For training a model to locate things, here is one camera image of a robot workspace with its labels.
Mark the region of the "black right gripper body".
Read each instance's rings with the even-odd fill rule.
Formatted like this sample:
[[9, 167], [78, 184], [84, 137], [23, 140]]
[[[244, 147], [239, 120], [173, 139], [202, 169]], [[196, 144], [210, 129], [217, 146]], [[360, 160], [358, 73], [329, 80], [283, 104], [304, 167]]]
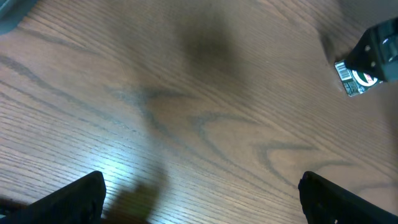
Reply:
[[397, 80], [397, 18], [383, 22], [378, 27], [383, 80]]

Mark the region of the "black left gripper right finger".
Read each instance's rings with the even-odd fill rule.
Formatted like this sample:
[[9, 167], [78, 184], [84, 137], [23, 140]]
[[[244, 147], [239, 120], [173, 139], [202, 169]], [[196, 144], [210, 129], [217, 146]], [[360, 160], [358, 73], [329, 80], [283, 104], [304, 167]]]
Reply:
[[306, 171], [298, 184], [300, 203], [308, 224], [397, 224], [397, 216]]

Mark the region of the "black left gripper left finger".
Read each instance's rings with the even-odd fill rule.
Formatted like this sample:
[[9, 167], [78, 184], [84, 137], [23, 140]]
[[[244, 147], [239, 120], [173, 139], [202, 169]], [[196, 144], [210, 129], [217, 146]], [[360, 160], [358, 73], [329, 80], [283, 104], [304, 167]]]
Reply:
[[1, 218], [1, 224], [98, 224], [106, 196], [103, 174], [93, 171]]

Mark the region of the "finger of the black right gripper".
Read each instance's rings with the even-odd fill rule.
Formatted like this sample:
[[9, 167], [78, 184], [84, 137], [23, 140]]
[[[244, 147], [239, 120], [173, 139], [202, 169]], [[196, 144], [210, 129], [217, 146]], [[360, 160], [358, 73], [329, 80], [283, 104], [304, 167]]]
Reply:
[[386, 81], [384, 71], [386, 53], [383, 44], [386, 39], [385, 31], [378, 26], [366, 30], [345, 58], [346, 67]]

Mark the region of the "black healing ointment box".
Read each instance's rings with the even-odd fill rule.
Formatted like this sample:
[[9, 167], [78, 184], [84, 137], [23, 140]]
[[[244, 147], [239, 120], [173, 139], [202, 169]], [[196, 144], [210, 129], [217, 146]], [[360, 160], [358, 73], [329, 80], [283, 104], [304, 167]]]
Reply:
[[348, 69], [344, 60], [336, 62], [334, 66], [347, 95], [350, 97], [363, 94], [370, 88], [382, 83], [381, 80], [371, 77], [367, 73]]

